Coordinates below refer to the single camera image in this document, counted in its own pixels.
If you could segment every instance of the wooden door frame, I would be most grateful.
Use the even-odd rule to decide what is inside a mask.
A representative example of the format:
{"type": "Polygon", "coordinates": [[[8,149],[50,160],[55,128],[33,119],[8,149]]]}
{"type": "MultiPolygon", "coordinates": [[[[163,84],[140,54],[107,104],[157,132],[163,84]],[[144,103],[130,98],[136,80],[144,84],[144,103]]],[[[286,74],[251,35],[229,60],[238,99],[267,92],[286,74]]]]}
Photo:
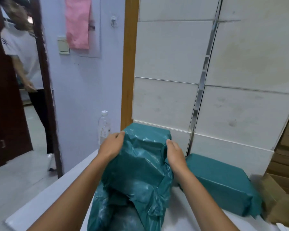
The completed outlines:
{"type": "Polygon", "coordinates": [[[55,118],[54,101],[51,90],[51,81],[49,75],[49,66],[47,62],[47,54],[45,49],[45,42],[42,32],[42,15],[40,0],[29,0],[31,5],[31,13],[34,21],[34,34],[36,36],[36,46],[39,54],[39,62],[42,72],[42,79],[44,85],[45,99],[47,104],[48,119],[50,125],[50,133],[53,141],[54,157],[56,161],[56,167],[58,172],[58,178],[63,176],[61,153],[59,150],[58,135],[57,135],[57,123],[55,118]]]}
{"type": "Polygon", "coordinates": [[[125,0],[121,130],[133,122],[133,93],[137,24],[140,0],[125,0]]]}

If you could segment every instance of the pink towel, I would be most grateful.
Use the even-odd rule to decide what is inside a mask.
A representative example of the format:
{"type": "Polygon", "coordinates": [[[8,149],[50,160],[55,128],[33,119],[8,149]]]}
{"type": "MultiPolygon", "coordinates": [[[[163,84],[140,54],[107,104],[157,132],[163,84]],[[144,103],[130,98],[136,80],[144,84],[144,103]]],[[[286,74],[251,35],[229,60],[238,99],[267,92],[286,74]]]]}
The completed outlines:
{"type": "Polygon", "coordinates": [[[66,40],[71,49],[89,49],[91,0],[65,0],[66,40]]]}

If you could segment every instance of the green mailer bag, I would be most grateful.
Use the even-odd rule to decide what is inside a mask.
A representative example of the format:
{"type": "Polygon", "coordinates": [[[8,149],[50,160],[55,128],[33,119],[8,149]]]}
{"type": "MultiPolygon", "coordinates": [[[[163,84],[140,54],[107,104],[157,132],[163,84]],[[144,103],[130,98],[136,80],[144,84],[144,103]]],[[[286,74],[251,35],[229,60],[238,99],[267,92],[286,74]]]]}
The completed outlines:
{"type": "Polygon", "coordinates": [[[186,163],[222,209],[243,217],[261,214],[260,194],[241,168],[197,154],[186,163]]]}
{"type": "Polygon", "coordinates": [[[95,192],[88,231],[160,231],[173,173],[167,163],[170,131],[132,123],[119,155],[95,192]]]}

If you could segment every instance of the hand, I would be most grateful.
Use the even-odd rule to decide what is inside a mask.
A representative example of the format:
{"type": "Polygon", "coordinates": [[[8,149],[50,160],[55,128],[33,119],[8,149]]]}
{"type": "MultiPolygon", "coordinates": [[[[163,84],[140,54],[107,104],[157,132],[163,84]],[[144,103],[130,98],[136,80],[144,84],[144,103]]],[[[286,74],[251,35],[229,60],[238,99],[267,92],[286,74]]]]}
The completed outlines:
{"type": "Polygon", "coordinates": [[[24,81],[24,88],[27,92],[38,92],[35,88],[33,83],[31,83],[29,80],[28,81],[24,81]]]}
{"type": "Polygon", "coordinates": [[[182,170],[188,169],[182,149],[172,140],[167,140],[167,159],[170,168],[177,174],[182,170]]]}
{"type": "Polygon", "coordinates": [[[111,161],[119,154],[123,145],[124,135],[124,131],[108,135],[101,144],[98,154],[107,157],[111,161]]]}

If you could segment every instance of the white sneaker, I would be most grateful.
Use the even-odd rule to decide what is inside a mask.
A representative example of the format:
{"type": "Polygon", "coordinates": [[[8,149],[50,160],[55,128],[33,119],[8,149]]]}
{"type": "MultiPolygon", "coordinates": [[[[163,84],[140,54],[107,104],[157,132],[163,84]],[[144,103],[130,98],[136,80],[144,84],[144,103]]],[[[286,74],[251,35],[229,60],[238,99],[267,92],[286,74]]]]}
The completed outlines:
{"type": "Polygon", "coordinates": [[[48,159],[49,159],[49,165],[48,165],[48,171],[53,172],[57,170],[56,167],[56,161],[54,159],[54,154],[48,154],[48,159]]]}

